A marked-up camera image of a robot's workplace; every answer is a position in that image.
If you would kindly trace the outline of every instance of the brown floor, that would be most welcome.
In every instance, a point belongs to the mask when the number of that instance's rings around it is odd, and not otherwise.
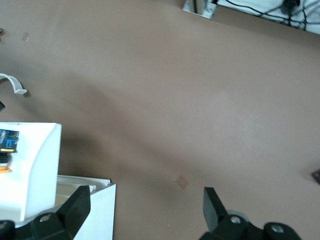
[[[320,36],[183,3],[1,1],[0,72],[29,93],[1,81],[0,121],[62,124],[59,173],[117,183],[115,240],[198,239],[204,186],[318,239]]]

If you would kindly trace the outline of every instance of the white container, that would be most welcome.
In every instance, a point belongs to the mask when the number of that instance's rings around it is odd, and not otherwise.
[[[109,179],[58,175],[55,205],[62,205],[81,185],[90,187],[90,213],[75,240],[112,240],[116,184]]]
[[[57,123],[0,123],[0,129],[19,132],[11,171],[0,173],[0,220],[19,225],[54,207],[61,128]]]

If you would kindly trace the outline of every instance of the bolt head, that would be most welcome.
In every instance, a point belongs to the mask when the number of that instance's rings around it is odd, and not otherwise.
[[[278,234],[284,233],[284,229],[280,225],[272,225],[271,229]]]
[[[241,223],[241,220],[240,218],[238,218],[237,216],[232,216],[230,218],[231,222],[234,223],[234,224],[240,224]]]
[[[48,214],[48,215],[44,215],[43,217],[40,218],[40,223],[42,222],[45,222],[45,221],[48,221],[51,217],[51,214]]]
[[[4,229],[4,228],[6,227],[6,224],[7,224],[6,221],[5,221],[4,223],[1,223],[1,224],[0,224],[0,230],[1,230],[1,229]]]

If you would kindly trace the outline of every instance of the metal bracket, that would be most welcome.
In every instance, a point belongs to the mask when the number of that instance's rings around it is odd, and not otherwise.
[[[186,0],[182,10],[206,19],[212,19],[218,5],[211,1],[212,0]]]
[[[268,222],[260,229],[237,214],[229,214],[213,187],[204,188],[203,215],[209,231],[200,240],[302,240],[283,223]]]
[[[0,220],[0,239],[72,240],[85,222],[90,210],[90,189],[88,185],[82,185],[57,212],[40,214],[28,224],[18,228],[15,228],[15,222],[12,220]]]

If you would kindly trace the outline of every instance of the tape piece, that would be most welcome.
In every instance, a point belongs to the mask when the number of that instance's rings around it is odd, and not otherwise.
[[[175,180],[175,183],[183,190],[189,185],[189,182],[187,181],[187,179],[185,179],[181,175],[177,178],[177,180]]]

